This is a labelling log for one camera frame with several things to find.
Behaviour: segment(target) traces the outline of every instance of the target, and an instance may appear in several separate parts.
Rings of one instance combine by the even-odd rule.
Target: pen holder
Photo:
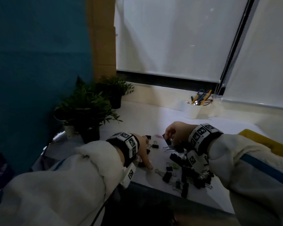
[[[203,105],[191,105],[183,101],[183,115],[188,119],[195,119]]]

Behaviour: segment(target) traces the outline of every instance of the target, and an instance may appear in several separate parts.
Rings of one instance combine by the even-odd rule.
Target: teal wall
[[[92,78],[84,0],[0,0],[0,151],[29,170],[59,123],[53,109]]]

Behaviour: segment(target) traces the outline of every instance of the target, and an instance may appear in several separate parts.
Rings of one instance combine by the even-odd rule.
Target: pencil
[[[210,96],[211,92],[212,92],[212,90],[210,90],[209,93],[204,97],[204,99],[203,99],[203,101],[201,102],[200,105],[204,104],[205,100]]]
[[[196,96],[194,97],[194,100],[192,101],[191,105],[194,104],[194,102],[197,100],[198,97],[198,93],[196,94]]]

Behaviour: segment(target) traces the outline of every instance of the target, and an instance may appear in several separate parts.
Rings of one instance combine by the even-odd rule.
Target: white roller blind
[[[260,0],[224,99],[283,108],[283,0]]]
[[[117,0],[117,69],[218,82],[247,0]]]

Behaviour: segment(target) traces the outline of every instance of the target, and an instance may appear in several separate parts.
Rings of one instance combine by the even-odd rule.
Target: white sleeve
[[[0,225],[90,225],[123,166],[106,141],[76,150],[50,170],[18,175],[0,190]]]
[[[229,190],[273,210],[283,224],[283,157],[241,135],[223,134],[208,149],[210,171]]]

